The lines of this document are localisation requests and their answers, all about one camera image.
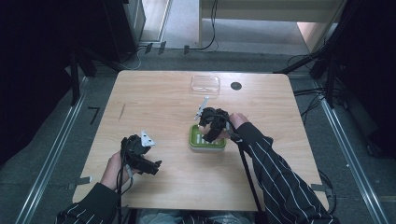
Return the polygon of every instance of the wooden table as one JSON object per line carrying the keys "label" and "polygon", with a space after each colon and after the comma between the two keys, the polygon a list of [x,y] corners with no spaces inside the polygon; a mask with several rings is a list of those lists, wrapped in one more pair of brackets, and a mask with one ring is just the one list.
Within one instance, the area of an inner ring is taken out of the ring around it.
{"label": "wooden table", "polygon": [[[200,0],[199,43],[202,19],[210,19],[214,0]],[[310,52],[317,50],[338,21],[347,0],[221,0],[216,19],[297,21]]]}
{"label": "wooden table", "polygon": [[[228,141],[221,152],[196,152],[189,148],[189,129],[192,124],[197,124],[193,118],[205,97],[191,91],[193,76],[219,77],[219,95],[211,95],[207,106],[221,108],[230,114],[245,114],[264,134],[275,139],[274,150],[303,180],[308,184],[321,184],[287,76],[122,71],[81,175],[91,175],[92,182],[77,187],[74,202],[83,199],[100,181],[108,158],[120,150],[121,139],[134,133],[140,135],[144,130],[156,142],[146,159],[162,160],[163,163],[156,175],[134,175],[132,188],[122,196],[124,205],[134,208],[257,210],[237,146],[232,141]],[[241,90],[231,88],[235,81],[242,84]],[[256,182],[248,156],[247,160]],[[256,190],[263,203],[262,190],[257,185]],[[325,194],[316,194],[328,207]]]}

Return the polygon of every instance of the gray floor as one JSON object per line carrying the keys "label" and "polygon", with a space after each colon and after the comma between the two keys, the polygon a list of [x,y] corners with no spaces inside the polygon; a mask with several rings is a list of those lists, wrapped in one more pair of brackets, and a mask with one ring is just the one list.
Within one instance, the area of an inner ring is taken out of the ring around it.
{"label": "gray floor", "polygon": [[[183,7],[183,3],[175,5],[176,2],[177,0],[173,1],[173,6]],[[171,44],[181,48],[184,45],[190,45],[192,48],[196,44],[194,38],[191,39],[182,35],[188,35],[193,32],[193,29],[191,31],[185,30],[185,32],[170,32],[168,30],[168,33],[165,32],[163,40],[168,40],[166,46],[168,48],[171,47]],[[304,43],[301,42],[302,39],[289,39],[289,32],[290,30],[285,30],[279,31],[278,35],[267,35],[264,41],[274,44],[274,47],[271,48],[268,45],[268,48],[260,50],[260,52],[249,52],[250,49],[253,50],[260,44],[251,45],[251,42],[254,42],[253,40],[245,43],[244,38],[240,39],[238,43],[239,47],[245,46],[242,48],[242,51],[245,52],[231,49],[233,46],[231,43],[238,40],[229,38],[228,40],[230,41],[227,47],[227,41],[220,38],[221,34],[219,34],[219,48],[216,52],[191,51],[185,55],[183,50],[166,49],[164,53],[159,54],[158,49],[153,49],[148,54],[145,54],[144,51],[139,53],[140,63],[135,57],[124,63],[124,65],[133,68],[140,64],[138,66],[139,70],[272,72],[286,67],[291,56],[306,53],[306,49],[301,48],[301,46],[304,46]],[[80,176],[105,110],[109,94],[117,78],[117,74],[107,67],[98,64],[97,68],[98,74],[95,78],[90,78],[86,97],[77,120],[66,140],[63,152],[53,174],[50,176],[41,200],[37,208],[34,209],[35,212],[31,223],[52,223],[55,215],[71,203],[74,191],[67,189],[67,185],[74,183]],[[307,71],[308,68],[302,67],[297,73],[290,74],[290,83],[295,91],[314,88],[313,81],[310,78],[306,78]],[[312,97],[296,97],[300,111],[307,109]],[[56,139],[57,132],[62,127],[70,109],[70,102],[71,92],[66,94],[62,101],[59,102],[31,144],[1,168],[0,223],[14,223],[17,220],[28,192],[35,183],[35,179]],[[90,122],[94,111],[88,109],[88,106],[100,107],[98,117],[92,125]],[[380,160],[370,157],[366,152],[362,136],[350,114],[341,106],[337,106],[335,111],[339,115],[347,135],[350,137],[350,142],[369,181],[378,197],[382,200],[389,222],[396,223],[396,214],[394,213],[396,208],[394,198],[394,195],[396,195],[396,180],[393,178],[396,171],[395,160]],[[329,121],[320,106],[308,114],[305,130],[318,168],[330,178],[334,185],[337,194],[337,208],[334,214],[339,217],[341,223],[374,223],[356,181],[347,166],[346,159]]]}

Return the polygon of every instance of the green bowl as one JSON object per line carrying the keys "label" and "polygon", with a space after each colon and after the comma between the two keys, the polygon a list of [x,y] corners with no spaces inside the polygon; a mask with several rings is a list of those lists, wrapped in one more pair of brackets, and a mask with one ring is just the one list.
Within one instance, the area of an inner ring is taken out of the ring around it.
{"label": "green bowl", "polygon": [[226,140],[219,139],[213,141],[212,143],[206,142],[203,139],[204,135],[198,129],[197,124],[193,124],[190,127],[190,137],[189,144],[190,148],[193,150],[202,150],[202,151],[222,151],[225,148]]}

